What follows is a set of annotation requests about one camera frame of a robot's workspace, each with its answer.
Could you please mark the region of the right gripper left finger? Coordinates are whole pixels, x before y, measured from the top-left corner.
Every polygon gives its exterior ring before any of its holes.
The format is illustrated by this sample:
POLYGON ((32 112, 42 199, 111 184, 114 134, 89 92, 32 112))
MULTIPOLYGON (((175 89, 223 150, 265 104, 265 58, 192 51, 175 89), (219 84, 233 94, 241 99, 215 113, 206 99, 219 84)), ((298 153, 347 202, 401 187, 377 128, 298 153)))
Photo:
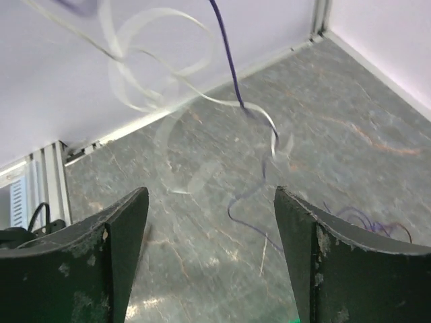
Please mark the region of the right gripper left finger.
POLYGON ((2 322, 123 322, 149 207, 141 187, 73 225, 1 231, 2 322))

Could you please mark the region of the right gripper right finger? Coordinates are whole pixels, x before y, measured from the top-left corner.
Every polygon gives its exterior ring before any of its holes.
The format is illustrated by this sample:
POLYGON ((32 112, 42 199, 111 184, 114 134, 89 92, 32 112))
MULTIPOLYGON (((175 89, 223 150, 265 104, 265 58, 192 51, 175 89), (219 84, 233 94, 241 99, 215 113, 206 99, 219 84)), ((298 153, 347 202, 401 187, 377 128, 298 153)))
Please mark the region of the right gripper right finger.
POLYGON ((302 322, 429 323, 429 247, 366 231, 282 186, 274 209, 302 322))

